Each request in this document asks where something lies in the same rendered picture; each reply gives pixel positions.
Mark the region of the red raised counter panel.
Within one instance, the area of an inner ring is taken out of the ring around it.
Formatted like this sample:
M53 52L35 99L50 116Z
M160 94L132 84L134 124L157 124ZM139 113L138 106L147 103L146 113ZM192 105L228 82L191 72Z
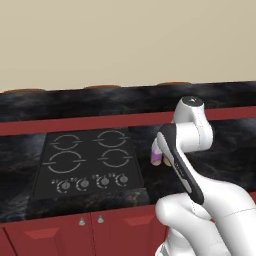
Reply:
M256 117L256 106L206 109L205 114L209 120L252 118ZM173 112L153 112L128 115L0 122L0 136L112 127L151 126L168 123L172 118Z

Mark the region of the brown stool seat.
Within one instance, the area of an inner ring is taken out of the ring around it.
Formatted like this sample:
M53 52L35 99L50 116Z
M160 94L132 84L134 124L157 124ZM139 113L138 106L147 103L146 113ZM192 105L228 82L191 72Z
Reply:
M26 92L40 92L40 91L45 91L44 89L41 88L21 88L21 89L11 89L11 90L6 90L3 93L26 93Z
M157 84L157 86L178 86L178 85L188 85L191 84L190 82L180 82L180 81L175 81L175 82L163 82Z
M109 88L120 88L119 85L90 85L87 87L84 87L83 89L109 89Z

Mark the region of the black hob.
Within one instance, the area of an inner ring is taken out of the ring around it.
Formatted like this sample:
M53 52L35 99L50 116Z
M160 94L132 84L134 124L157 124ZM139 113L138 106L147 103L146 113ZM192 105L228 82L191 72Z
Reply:
M122 184L120 176L128 177ZM110 182L102 186L100 180ZM80 190L78 183L89 186ZM71 186L62 193L59 185ZM36 200L73 197L101 192L116 192L144 186L137 156L128 128L55 132L46 135L33 189Z

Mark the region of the red cupboard door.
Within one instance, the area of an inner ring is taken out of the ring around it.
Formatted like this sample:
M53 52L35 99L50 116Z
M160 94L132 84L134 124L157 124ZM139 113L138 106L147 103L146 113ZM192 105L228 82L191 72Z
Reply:
M88 214L7 223L4 231L18 256L95 256Z
M0 228L0 256L16 256L2 228Z
M91 223L96 256L155 256L167 233L154 205L93 212Z

